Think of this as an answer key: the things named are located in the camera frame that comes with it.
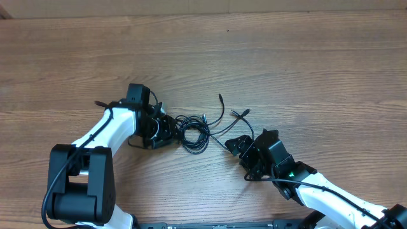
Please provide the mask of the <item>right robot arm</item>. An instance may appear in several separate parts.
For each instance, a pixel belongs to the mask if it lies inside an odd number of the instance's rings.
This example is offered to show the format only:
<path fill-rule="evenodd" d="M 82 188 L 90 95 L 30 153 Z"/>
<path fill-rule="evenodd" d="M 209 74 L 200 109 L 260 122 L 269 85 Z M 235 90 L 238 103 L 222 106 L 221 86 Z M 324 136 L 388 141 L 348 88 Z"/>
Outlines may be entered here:
<path fill-rule="evenodd" d="M 287 200 L 313 209 L 300 228 L 406 228 L 406 207 L 371 204 L 336 186 L 315 168 L 294 160 L 277 130 L 256 139 L 242 135 L 225 142 L 238 156 L 249 182 L 271 182 Z"/>

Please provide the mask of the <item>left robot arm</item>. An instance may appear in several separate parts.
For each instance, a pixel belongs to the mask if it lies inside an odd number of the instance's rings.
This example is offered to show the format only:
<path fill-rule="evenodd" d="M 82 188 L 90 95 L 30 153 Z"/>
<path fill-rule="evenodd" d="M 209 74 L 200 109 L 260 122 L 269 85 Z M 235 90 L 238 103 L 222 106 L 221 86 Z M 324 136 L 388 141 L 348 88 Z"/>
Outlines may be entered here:
<path fill-rule="evenodd" d="M 68 228 L 138 228 L 136 217 L 116 205 L 113 157 L 135 136 L 142 139 L 140 149 L 171 143 L 174 121 L 161 102 L 150 104 L 153 96 L 143 84 L 129 84 L 125 98 L 96 103 L 104 115 L 88 133 L 52 148 L 41 206 L 45 227 L 51 228 L 55 219 Z"/>

